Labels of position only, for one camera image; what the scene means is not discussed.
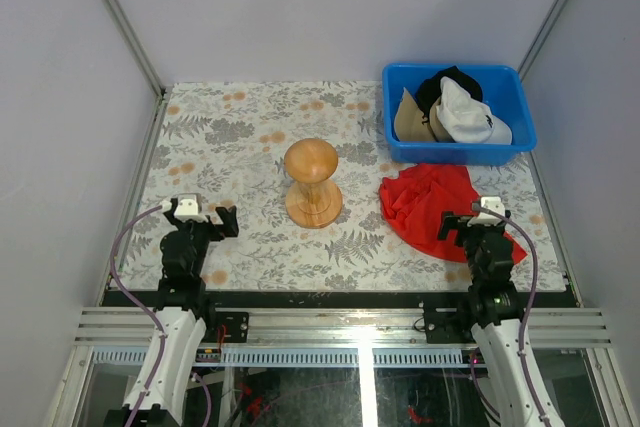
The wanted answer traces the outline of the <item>white baseball cap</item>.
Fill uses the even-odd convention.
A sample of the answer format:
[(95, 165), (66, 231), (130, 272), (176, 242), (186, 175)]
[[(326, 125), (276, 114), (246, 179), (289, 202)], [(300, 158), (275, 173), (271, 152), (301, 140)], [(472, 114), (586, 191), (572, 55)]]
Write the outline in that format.
[(490, 107), (462, 88), (455, 80), (440, 80), (440, 104), (436, 116), (456, 143), (510, 145), (510, 127), (495, 116)]

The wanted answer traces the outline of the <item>tan baseball cap with logo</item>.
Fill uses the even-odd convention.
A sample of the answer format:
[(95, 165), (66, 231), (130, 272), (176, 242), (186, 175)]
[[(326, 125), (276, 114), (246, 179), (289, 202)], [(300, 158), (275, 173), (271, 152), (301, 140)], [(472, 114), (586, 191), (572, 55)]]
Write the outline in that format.
[(438, 108), (441, 106), (441, 98), (438, 97), (432, 104), (429, 111), (429, 126), (433, 133), (434, 138), (440, 143), (455, 143), (453, 137), (449, 134), (446, 128), (438, 117)]

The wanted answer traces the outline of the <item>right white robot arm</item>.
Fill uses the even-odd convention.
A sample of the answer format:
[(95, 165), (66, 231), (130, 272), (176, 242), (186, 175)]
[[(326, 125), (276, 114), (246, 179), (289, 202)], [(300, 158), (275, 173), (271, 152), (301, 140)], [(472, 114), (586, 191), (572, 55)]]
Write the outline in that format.
[(456, 233), (471, 286), (456, 316), (458, 334), (477, 344), (495, 395), (501, 426), (562, 426), (538, 367), (527, 322), (535, 293), (522, 302), (511, 271), (515, 245), (506, 233), (509, 214), (481, 207), (476, 215), (444, 212), (437, 238)]

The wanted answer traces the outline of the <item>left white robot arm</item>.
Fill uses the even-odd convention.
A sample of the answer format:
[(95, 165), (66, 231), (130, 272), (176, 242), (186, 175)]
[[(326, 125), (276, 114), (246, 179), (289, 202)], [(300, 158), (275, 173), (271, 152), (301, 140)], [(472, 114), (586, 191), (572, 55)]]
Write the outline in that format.
[[(116, 255), (124, 235), (146, 216), (160, 212), (173, 226), (160, 243), (162, 276), (155, 306), (146, 306), (122, 283)], [(181, 426), (190, 380), (201, 382), (193, 364), (201, 342), (212, 339), (219, 318), (207, 300), (201, 271), (209, 245), (239, 234), (237, 208), (218, 206), (215, 218), (202, 212), (196, 195), (163, 200), (129, 221), (113, 242), (110, 275), (120, 292), (153, 323), (153, 333), (138, 377), (119, 409), (105, 416), (106, 426)]]

